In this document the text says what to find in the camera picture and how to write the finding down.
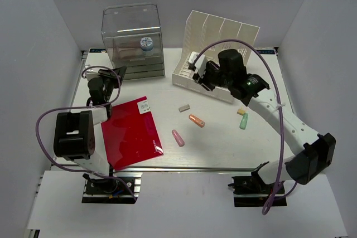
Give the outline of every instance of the black base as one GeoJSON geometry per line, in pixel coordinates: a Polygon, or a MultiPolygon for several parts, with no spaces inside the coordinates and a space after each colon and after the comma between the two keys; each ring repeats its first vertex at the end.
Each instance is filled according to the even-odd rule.
{"type": "MultiPolygon", "coordinates": [[[[233,177],[234,207],[263,207],[272,192],[273,185],[266,185],[258,190],[249,181],[252,177],[233,177]]],[[[278,191],[277,197],[285,194],[284,186],[278,191]]],[[[286,199],[275,200],[272,206],[287,206],[286,199]]]]}
{"type": "MultiPolygon", "coordinates": [[[[134,177],[119,177],[125,183],[130,182],[132,185],[130,186],[130,190],[134,192],[135,187],[135,178],[134,177]]],[[[106,193],[102,191],[100,188],[92,186],[90,181],[86,181],[85,191],[86,196],[82,197],[82,203],[135,203],[134,198],[130,195],[129,191],[126,189],[124,185],[118,182],[118,188],[113,193],[106,193]],[[123,190],[117,196],[113,196],[113,198],[109,198],[111,194],[114,194],[120,190],[123,190]]]]}

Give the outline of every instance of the green eraser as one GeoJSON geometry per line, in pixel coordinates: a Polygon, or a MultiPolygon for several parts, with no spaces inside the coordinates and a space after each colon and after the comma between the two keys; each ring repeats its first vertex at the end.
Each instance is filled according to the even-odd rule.
{"type": "Polygon", "coordinates": [[[242,121],[240,121],[239,128],[245,129],[247,127],[247,122],[248,122],[248,113],[245,113],[242,117],[242,121]]]}

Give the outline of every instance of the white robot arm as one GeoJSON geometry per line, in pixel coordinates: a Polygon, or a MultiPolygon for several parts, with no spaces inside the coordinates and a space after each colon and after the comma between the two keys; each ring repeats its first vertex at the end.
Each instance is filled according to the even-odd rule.
{"type": "MultiPolygon", "coordinates": [[[[189,68],[195,71],[193,79],[206,90],[216,86],[229,89],[232,96],[271,125],[280,134],[278,103],[274,91],[256,74],[247,74],[243,58],[237,50],[225,50],[218,54],[220,65],[195,52],[189,59],[189,68]]],[[[335,138],[327,133],[322,136],[308,127],[296,115],[283,110],[284,140],[295,156],[284,159],[281,181],[295,180],[307,184],[331,164],[335,138]]],[[[279,161],[261,164],[252,172],[252,181],[258,188],[276,181],[279,161]]]]}
{"type": "MultiPolygon", "coordinates": [[[[126,67],[114,69],[120,77],[120,83],[126,67]]],[[[108,70],[87,72],[90,98],[86,106],[108,103],[114,88],[119,88],[117,78],[108,70]]],[[[56,121],[54,152],[57,157],[63,157],[75,162],[84,169],[108,176],[110,165],[104,148],[95,149],[94,126],[107,121],[112,114],[112,106],[93,107],[80,112],[58,113],[56,121]]]]}

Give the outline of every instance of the pink eraser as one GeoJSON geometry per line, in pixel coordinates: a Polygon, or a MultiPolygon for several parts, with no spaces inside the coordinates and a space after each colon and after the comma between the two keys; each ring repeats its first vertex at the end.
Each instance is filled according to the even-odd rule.
{"type": "Polygon", "coordinates": [[[175,138],[175,141],[177,142],[178,146],[182,147],[185,145],[184,140],[181,138],[181,136],[178,134],[178,132],[175,129],[171,133],[175,138]]]}

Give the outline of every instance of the clear plastic box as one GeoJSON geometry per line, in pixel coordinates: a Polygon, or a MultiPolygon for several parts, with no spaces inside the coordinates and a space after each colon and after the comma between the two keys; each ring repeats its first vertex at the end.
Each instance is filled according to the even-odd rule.
{"type": "MultiPolygon", "coordinates": [[[[189,64],[187,61],[193,52],[199,53],[209,44],[222,39],[237,38],[253,46],[258,31],[258,26],[192,11],[186,21],[181,59],[172,73],[172,83],[182,88],[232,103],[234,98],[228,89],[216,87],[213,91],[207,91],[201,85],[196,84],[192,79],[194,72],[188,69],[189,64]]],[[[244,64],[247,65],[251,51],[246,46],[236,42],[218,44],[207,50],[205,56],[219,64],[218,53],[229,48],[238,50],[243,57],[244,64]]]]}
{"type": "Polygon", "coordinates": [[[127,69],[130,75],[124,79],[165,75],[156,5],[142,3],[106,8],[102,38],[113,66],[131,67],[127,69]]]}

